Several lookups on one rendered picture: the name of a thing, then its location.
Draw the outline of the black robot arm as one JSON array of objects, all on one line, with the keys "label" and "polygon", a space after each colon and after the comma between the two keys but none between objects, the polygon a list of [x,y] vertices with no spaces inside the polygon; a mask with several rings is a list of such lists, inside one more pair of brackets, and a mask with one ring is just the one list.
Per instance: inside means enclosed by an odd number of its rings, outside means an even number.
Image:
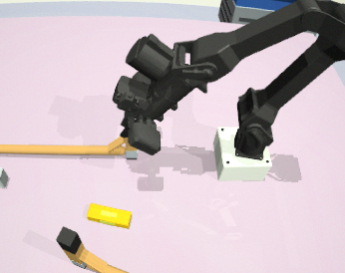
[{"label": "black robot arm", "polygon": [[[334,62],[345,61],[345,4],[296,0],[234,31],[175,42],[173,49],[150,33],[132,46],[125,63],[158,81],[163,94],[179,102],[195,88],[206,94],[207,84],[230,73],[242,59],[306,31],[319,36],[300,57],[266,88],[250,87],[238,98],[235,155],[263,160],[265,148],[274,142],[271,125],[278,111]],[[186,54],[190,64],[185,63]],[[139,117],[152,102],[150,86],[121,76],[113,102]]]}]

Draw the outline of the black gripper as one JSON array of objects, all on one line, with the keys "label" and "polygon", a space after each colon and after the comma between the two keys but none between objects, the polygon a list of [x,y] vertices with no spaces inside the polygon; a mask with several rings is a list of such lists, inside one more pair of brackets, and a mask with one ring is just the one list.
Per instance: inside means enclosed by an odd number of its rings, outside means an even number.
[{"label": "black gripper", "polygon": [[129,146],[154,155],[161,150],[161,133],[157,131],[154,120],[163,121],[164,113],[169,109],[175,111],[178,102],[171,101],[163,94],[158,81],[148,79],[140,72],[137,72],[133,79],[145,85],[151,84],[148,92],[152,95],[152,102],[136,119],[128,116],[128,124],[122,130],[120,137],[127,137]]}]

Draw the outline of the yellow rectangular block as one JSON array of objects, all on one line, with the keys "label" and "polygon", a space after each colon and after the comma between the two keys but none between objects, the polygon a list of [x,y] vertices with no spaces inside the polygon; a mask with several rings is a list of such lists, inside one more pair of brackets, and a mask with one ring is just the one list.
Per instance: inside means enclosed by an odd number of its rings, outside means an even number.
[{"label": "yellow rectangular block", "polygon": [[129,228],[131,212],[91,203],[87,218],[94,222]]}]

